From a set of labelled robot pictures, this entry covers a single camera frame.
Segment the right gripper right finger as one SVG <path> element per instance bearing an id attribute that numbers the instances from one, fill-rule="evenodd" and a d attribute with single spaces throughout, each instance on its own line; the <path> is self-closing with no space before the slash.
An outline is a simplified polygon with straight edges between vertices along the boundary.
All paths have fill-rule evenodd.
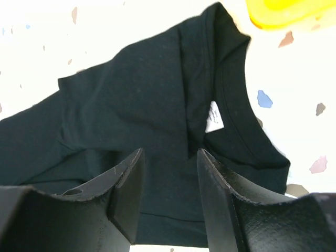
<path id="1" fill-rule="evenodd" d="M 210 251 L 297 250 L 285 217 L 290 197 L 249 181 L 203 149 L 197 170 Z"/>

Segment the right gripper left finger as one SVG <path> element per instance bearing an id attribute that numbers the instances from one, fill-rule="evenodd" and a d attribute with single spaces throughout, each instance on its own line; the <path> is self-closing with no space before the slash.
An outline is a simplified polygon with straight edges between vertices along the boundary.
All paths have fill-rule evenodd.
<path id="1" fill-rule="evenodd" d="M 58 198 L 55 244 L 135 244 L 143 191 L 144 152 Z"/>

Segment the black t shirt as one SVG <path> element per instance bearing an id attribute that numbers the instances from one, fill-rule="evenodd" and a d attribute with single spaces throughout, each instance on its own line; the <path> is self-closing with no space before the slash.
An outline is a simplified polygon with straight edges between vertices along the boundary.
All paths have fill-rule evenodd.
<path id="1" fill-rule="evenodd" d="M 59 79 L 59 90 L 1 121 L 1 184 L 63 193 L 145 151 L 136 242 L 206 247 L 197 152 L 286 191 L 290 162 L 250 106 L 250 38 L 221 3 Z"/>

